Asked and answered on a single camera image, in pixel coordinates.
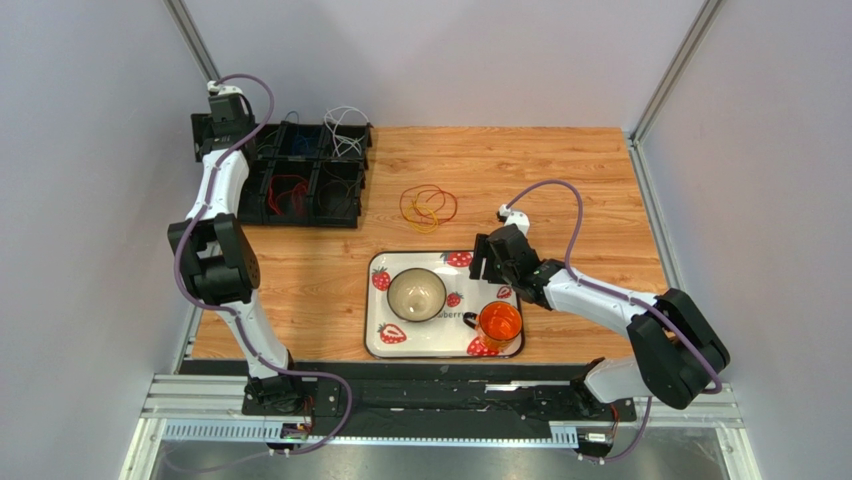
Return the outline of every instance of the wooden table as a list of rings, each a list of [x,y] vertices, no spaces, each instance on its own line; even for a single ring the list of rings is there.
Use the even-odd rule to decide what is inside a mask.
[[[246,227],[261,267],[260,297],[293,357],[373,360],[364,347],[367,265],[385,250],[470,250],[500,224],[497,207],[533,182],[561,178],[583,195],[585,220],[572,257],[584,273],[626,288],[666,283],[639,187],[618,129],[377,128],[357,230]],[[458,197],[456,218],[431,234],[402,219],[406,188],[434,183]],[[543,187],[518,208],[542,258],[562,258],[573,228],[571,192]],[[627,340],[587,320],[527,306],[526,347],[512,363],[584,363],[631,352]],[[205,312],[195,358],[241,358],[230,330]]]

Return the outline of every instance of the rubber band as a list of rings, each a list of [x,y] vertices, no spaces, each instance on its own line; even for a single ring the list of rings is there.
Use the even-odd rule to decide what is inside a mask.
[[[432,215],[432,219],[433,219],[432,225],[424,227],[422,224],[417,223],[414,220],[412,220],[411,217],[408,216],[408,212],[414,210],[415,208],[417,208],[417,207],[415,207],[415,204],[412,203],[411,205],[408,206],[408,208],[405,209],[405,213],[403,214],[405,219],[408,220],[409,225],[411,225],[411,228],[413,228],[418,233],[432,233],[432,232],[434,232],[435,230],[438,229],[438,226],[440,226],[440,223],[438,222],[438,216],[435,214],[435,212],[433,210],[430,210],[428,208],[420,207],[420,208],[425,208],[425,210],[428,211]]]
[[[413,198],[407,201],[409,194]],[[441,197],[441,204],[431,204],[430,202],[438,196]],[[441,211],[448,208],[449,203],[453,205],[452,213],[449,216],[441,217]],[[399,197],[399,212],[416,232],[431,233],[437,230],[439,226],[455,218],[456,213],[458,213],[458,199],[455,195],[437,185],[418,185],[402,192]]]

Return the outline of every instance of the white wire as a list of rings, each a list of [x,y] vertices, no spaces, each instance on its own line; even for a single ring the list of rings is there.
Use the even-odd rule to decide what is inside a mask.
[[[341,110],[343,111],[343,113],[341,113],[339,117],[335,117],[334,113],[339,112]],[[356,152],[358,152],[358,155],[361,155],[363,153],[363,150],[361,149],[361,142],[364,140],[364,138],[367,137],[366,131],[364,132],[364,135],[359,138],[345,137],[343,135],[337,134],[337,127],[341,123],[343,123],[343,117],[345,117],[346,114],[350,112],[356,112],[362,117],[364,117],[365,124],[370,123],[370,119],[367,117],[367,114],[365,114],[361,110],[358,110],[355,107],[350,107],[348,105],[342,105],[337,108],[332,108],[331,110],[326,110],[325,115],[323,115],[322,117],[323,124],[325,124],[325,127],[328,129],[328,131],[331,132],[331,142],[334,145],[334,156],[338,158],[342,157],[350,150],[355,150]],[[348,145],[348,147],[341,151],[341,145]]]

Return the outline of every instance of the bowl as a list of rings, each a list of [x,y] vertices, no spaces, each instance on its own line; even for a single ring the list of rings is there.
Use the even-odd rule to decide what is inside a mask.
[[[435,272],[411,268],[394,277],[387,299],[397,317],[409,322],[425,322],[444,308],[447,287]]]

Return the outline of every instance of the metal frame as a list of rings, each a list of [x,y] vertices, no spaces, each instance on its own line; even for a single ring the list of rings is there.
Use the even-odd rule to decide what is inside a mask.
[[[627,137],[628,134],[625,134],[627,151],[630,154],[633,172],[636,174],[636,180],[639,183],[639,193],[642,195],[642,203],[645,205],[645,211],[648,213],[648,223],[651,225],[651,233],[654,235],[654,243],[657,246],[657,254],[660,257],[663,274],[670,287],[683,288],[680,266],[671,247],[672,244],[663,220],[660,204],[657,201],[654,184],[645,166],[645,156],[643,155],[642,147]]]
[[[663,75],[663,79],[660,81],[659,86],[657,86],[657,90],[651,96],[648,106],[645,107],[639,123],[630,134],[630,139],[634,142],[642,143],[642,140],[645,139],[651,126],[657,119],[660,109],[665,104],[672,89],[674,89],[680,75],[689,64],[689,60],[695,55],[695,51],[701,44],[701,40],[704,39],[704,35],[710,29],[710,25],[712,25],[713,20],[718,15],[724,3],[725,0],[705,0],[701,6],[698,15],[695,17],[695,21],[692,22],[692,26],[686,34],[686,38],[680,44],[680,48],[678,48],[674,59],[672,59],[672,63],[669,64],[669,68],[666,70],[665,75]]]
[[[183,35],[183,39],[186,40],[186,45],[195,58],[198,68],[201,69],[201,73],[208,81],[218,80],[220,77],[219,70],[216,69],[216,64],[213,63],[213,58],[207,51],[207,46],[201,39],[201,33],[198,32],[198,27],[195,26],[195,22],[192,20],[183,0],[163,0],[163,3],[169,9],[169,13],[172,15],[178,30],[180,30],[180,34]]]
[[[182,0],[164,0],[175,23],[184,36],[202,73],[208,80],[219,78],[219,73],[207,51],[189,12]],[[654,235],[666,280],[674,287],[681,286],[677,258],[672,251],[665,222],[661,215],[652,179],[647,169],[642,141],[650,131],[668,95],[695,54],[724,0],[706,0],[675,58],[654,92],[636,128],[625,134],[625,139],[639,183],[639,190]],[[184,358],[192,354],[195,335],[201,320],[201,310],[189,312],[186,341],[181,355],[176,359],[174,371]],[[127,480],[147,479],[157,460],[163,440],[216,440],[234,442],[281,441],[277,433],[282,423],[298,423],[301,417],[246,417],[242,415],[243,377],[157,375],[151,384],[142,414],[128,450],[121,477]],[[647,407],[645,399],[634,399],[639,412]],[[512,446],[534,448],[566,448],[576,442],[577,428],[596,426],[596,422],[551,422],[551,439],[463,441],[440,438],[378,438],[338,437],[336,444],[357,445],[459,445],[459,446]],[[660,402],[651,409],[649,428],[712,428],[715,429],[728,474],[732,479],[760,478],[757,464],[748,441],[736,398],[727,384],[715,396],[701,395],[686,410],[674,410]],[[308,438],[308,443],[318,438]]]

